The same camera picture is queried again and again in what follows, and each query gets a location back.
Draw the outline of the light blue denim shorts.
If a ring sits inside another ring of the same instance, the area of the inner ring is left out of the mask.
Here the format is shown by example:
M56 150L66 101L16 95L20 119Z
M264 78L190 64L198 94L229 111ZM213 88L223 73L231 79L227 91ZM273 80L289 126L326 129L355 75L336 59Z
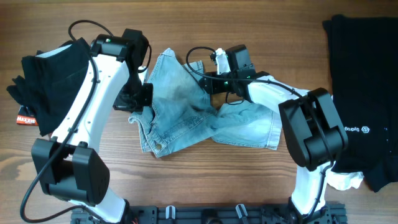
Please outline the light blue denim shorts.
M152 104L129 117L130 123L138 125L142 152L163 157L208 138L276 150L282 131L280 116L248 101L214 108L210 95L197 83L203 71L201 61L182 65L170 48L158 56L152 73L146 76L154 86Z

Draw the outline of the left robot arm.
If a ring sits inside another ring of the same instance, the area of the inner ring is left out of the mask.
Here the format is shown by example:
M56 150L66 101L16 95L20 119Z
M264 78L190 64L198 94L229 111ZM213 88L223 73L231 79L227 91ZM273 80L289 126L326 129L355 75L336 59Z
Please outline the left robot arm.
M98 223L132 223L127 200L110 188L99 144L111 110L141 113L152 104L153 85L140 79L149 41L139 30L100 34L92 42L88 70L67 115L49 140L37 139L32 158L44 194L71 202Z

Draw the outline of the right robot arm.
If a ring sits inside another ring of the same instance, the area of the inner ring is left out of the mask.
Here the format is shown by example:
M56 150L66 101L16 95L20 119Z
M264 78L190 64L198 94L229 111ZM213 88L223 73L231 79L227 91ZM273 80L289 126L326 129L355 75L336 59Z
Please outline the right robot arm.
M216 71L203 73L199 81L207 93L235 93L280 116L287 149L298 166L288 221L310 223L326 215L326 177L348 146L331 95L324 88L302 90L257 72L244 44L212 49L210 59Z

